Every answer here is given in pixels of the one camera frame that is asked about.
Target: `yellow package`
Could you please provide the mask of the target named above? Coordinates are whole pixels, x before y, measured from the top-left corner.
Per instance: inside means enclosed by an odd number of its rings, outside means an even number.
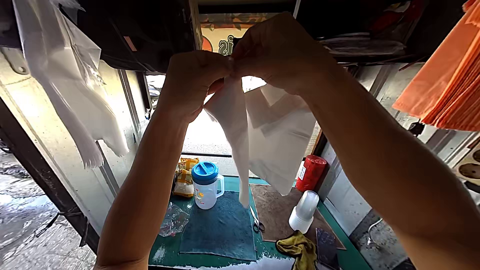
[[[173,195],[193,197],[192,168],[199,162],[198,159],[180,159],[178,177],[173,189]]]

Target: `hand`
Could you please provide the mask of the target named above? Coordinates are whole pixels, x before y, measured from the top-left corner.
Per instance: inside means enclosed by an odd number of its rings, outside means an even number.
[[[288,13],[259,23],[245,33],[233,50],[233,76],[252,75],[303,95],[305,86],[339,69],[336,61]]]
[[[206,96],[223,87],[223,77],[230,71],[228,58],[218,53],[196,50],[173,55],[157,110],[191,123]]]

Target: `pitcher handle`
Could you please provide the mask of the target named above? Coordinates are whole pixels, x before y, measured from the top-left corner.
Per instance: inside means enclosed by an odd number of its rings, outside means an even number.
[[[225,178],[222,176],[220,178],[221,191],[216,195],[216,198],[222,196],[225,193]]]

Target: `orange graphic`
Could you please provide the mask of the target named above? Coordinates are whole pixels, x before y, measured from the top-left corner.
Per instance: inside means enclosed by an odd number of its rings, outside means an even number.
[[[202,50],[213,51],[212,43],[205,36],[203,38]]]

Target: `white plastic cup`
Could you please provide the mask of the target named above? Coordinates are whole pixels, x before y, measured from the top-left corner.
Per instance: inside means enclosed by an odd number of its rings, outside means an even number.
[[[288,223],[293,230],[306,233],[313,222],[313,214],[319,201],[318,195],[313,191],[303,193],[297,206],[292,210]]]

